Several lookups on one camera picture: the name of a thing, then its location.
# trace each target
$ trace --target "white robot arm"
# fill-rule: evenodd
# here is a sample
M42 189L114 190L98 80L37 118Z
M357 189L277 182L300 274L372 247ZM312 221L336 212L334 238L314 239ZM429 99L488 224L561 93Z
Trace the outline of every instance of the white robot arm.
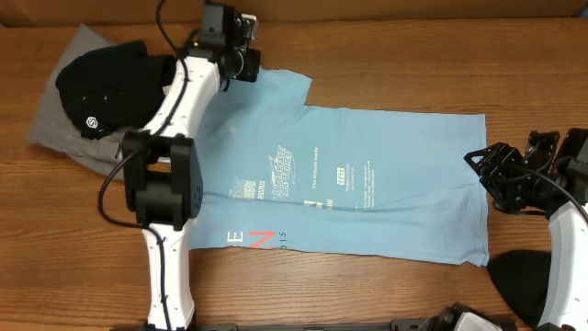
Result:
M222 82L254 82L259 70L259 51L249 48L255 17L232 6L206 4L202 26L193 32L198 40L190 38L179 55L183 63L177 62L156 115L143 131L127 133L121 145L125 158L136 154L124 164L125 193L128 207L143 226L149 254L151 306L146 330L194 328L188 242L203 186L193 138ZM169 163L170 171L147 168L156 162Z
M567 202L549 218L549 230L551 269L539 325L588 330L588 226L578 209Z
M532 131L525 155L497 143L465 159L498 211L535 207L549 219L551 265L537 330L588 331L588 130L570 129L556 156L559 138Z

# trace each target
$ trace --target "t-shirt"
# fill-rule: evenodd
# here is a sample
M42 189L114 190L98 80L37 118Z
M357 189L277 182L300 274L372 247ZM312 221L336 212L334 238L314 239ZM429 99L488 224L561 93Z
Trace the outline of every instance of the t-shirt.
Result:
M486 147L484 116L306 106L310 85L262 71L213 98L190 247L486 264L486 194L463 160Z

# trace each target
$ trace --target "black cable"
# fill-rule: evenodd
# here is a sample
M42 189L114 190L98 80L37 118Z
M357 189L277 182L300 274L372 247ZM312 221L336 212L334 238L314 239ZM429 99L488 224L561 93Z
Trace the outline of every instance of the black cable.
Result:
M162 124L162 126L153 133L152 138L153 137L157 137L159 136L164 130L165 128L169 125L169 123L172 121L172 118L174 117L175 111L177 110L177 107L179 106L182 97L184 97L184 94L186 93L186 89L187 89L187 82L189 81L189 77L188 77L188 70L187 70L187 65L186 62L184 61L184 58L182 56L179 56L177 53L177 48L174 45L174 43L172 42L172 40L169 38L169 36L167 35L167 32L165 32L164 26L162 25L161 22L161 10L162 10L162 6L164 5L165 0L161 0L161 2L159 3L159 5L157 5L157 11L155 13L155 18L157 21L157 27L159 28L159 30L162 32L162 34L164 35L165 40L167 41L167 43L170 45L170 47L172 48L172 50L175 53L175 56L177 57L177 59L179 60L179 62L182 63L182 67L184 69L184 84L182 84L182 89L180 90L180 93L177 97L177 99L175 100L174 105L172 106L172 109L169 113L169 115L165 118L164 123ZM124 165L127 164L127 162L129 162L130 159L132 159L133 157L137 156L140 152L139 150L136 150L134 152L132 152L131 154L127 155L124 159L122 159L110 172L110 174L108 174L108 176L106 177L106 179L104 180L104 182L102 183L102 187L100 188L100 191L98 192L98 211L100 212L100 215L102 215L102 217L109 223L117 225L117 226L122 226L122 227L127 227L127 228L136 228L136 229L143 229L143 230L147 230L149 231L151 234L153 234L153 236L155 237L156 241L157 241L157 245L159 247L159 257L160 257L160 270L161 270L161 275L160 275L160 280L161 280L161 289L160 292L162 294L162 306L164 308L164 317L165 317L165 323L167 326L167 330L171 331L172 330L172 325L170 322L170 318L169 318L169 310L167 307L167 295L165 294L165 253L164 253L164 239L162 239L162 237L152 228L150 227L142 227L140 224L137 223L127 223L127 222L122 222L122 221L118 221L115 220L114 218L108 216L104 210L104 196L106 194L106 191L108 189L108 185L110 184L110 182L112 181L112 179L114 178L114 176L120 171L120 169L122 169L124 167Z
M566 162L566 161L570 161L570 160L572 160L572 159L574 159L574 157L573 157L573 156L569 156L569 155L568 155L568 156L562 156L562 157L560 157L560 158L558 159L558 161L556 161L556 162L553 164L553 167L551 168L551 174L553 174L553 173L554 173L554 172L555 172L555 171L558 169L558 167L559 167L559 166L560 166L562 163L564 163L564 162Z
M501 213L505 213L508 215L518 215L518 216L522 216L522 215L538 215L538 216L545 216L545 212L544 211L506 211L504 209L502 209L499 205L498 202L496 202L496 200L492 201L492 206L495 210L501 212Z
M551 163L553 162L553 159L555 158L555 150L553 151L553 153L551 153L551 155L549 156L549 160L542 165L537 171L543 171L545 169L549 170L549 166L551 166ZM523 180L528 178L528 175L523 175L523 176L517 176L517 177L512 177L512 178L502 178L502 179L496 179L496 182L499 184L505 184L505 183L515 183L517 181Z
M165 0L161 0L159 5L157 5L157 10L155 11L155 22L157 22L157 28L162 32L164 35L165 41L169 44L169 46L174 50L174 54L177 54L177 48L174 45L174 42L169 38L167 32L165 32L164 26L162 24L162 7L164 6Z
M565 190L565 188L561 187L558 185L558 183L554 182L553 179L535 171L535 170L531 170L531 169L527 169L524 166L520 166L520 165L507 165L506 167L509 167L513 170L518 170L521 172L525 172L528 173L530 175L533 175L541 180L543 180L544 183L549 184L550 186L552 186L554 189L556 189L557 191L559 191L564 197L568 198L569 201L571 201L571 203L574 205L574 207L576 207L576 209L578 210L578 212L582 215L582 217L584 218L584 221L586 223L588 223L588 212L586 212L583 208L583 206L580 204L580 202L578 202L578 200L576 200L572 194L570 194L570 192L568 192L567 190Z

